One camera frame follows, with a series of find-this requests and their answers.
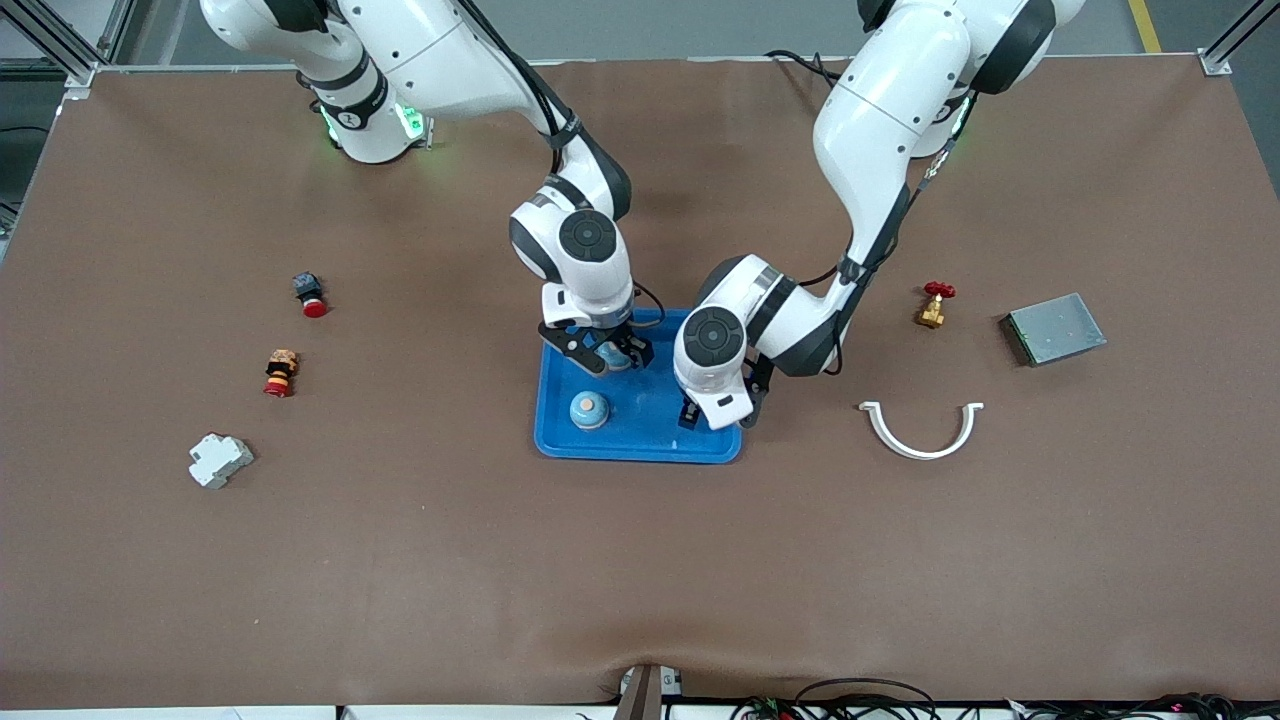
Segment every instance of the metal box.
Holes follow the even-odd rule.
[[[1027,363],[1033,366],[1079,355],[1107,342],[1076,292],[1014,310],[1006,322]]]

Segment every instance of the blue object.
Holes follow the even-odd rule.
[[[631,366],[631,359],[612,342],[602,342],[595,354],[604,359],[611,370],[625,370]]]
[[[721,465],[742,450],[742,430],[731,425],[721,430],[698,427],[686,430],[678,424],[684,393],[672,370],[673,343],[680,323],[689,310],[667,310],[667,318],[653,328],[636,333],[653,343],[653,363],[643,370],[622,370],[594,378],[572,360],[543,347],[543,372],[534,415],[534,443],[550,457],[582,460],[639,460],[646,462],[696,462]],[[659,314],[640,307],[632,320],[644,324]],[[594,430],[579,429],[570,418],[570,401],[582,391],[608,398],[608,421]]]
[[[603,395],[584,389],[568,404],[568,419],[584,430],[594,430],[609,419],[609,401]]]

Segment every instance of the red valve handle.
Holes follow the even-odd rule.
[[[924,286],[924,293],[929,296],[941,295],[942,297],[955,297],[956,288],[947,283],[940,283],[934,281]]]

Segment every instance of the metal frame post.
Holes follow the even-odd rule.
[[[1219,36],[1212,45],[1197,50],[1196,54],[1199,55],[1204,74],[1231,74],[1231,65],[1226,59],[1253,35],[1253,31],[1262,27],[1262,23],[1267,22],[1277,9],[1280,9],[1280,0],[1254,0],[1249,5],[1249,9],[1239,18],[1235,18],[1235,22],[1228,26],[1226,32]]]
[[[108,64],[106,58],[44,0],[0,0],[0,15],[67,73],[68,85],[87,86],[95,68]]]

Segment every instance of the red button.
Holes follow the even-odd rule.
[[[324,318],[325,313],[329,311],[329,306],[324,304],[323,300],[305,300],[302,302],[302,314],[307,318]]]

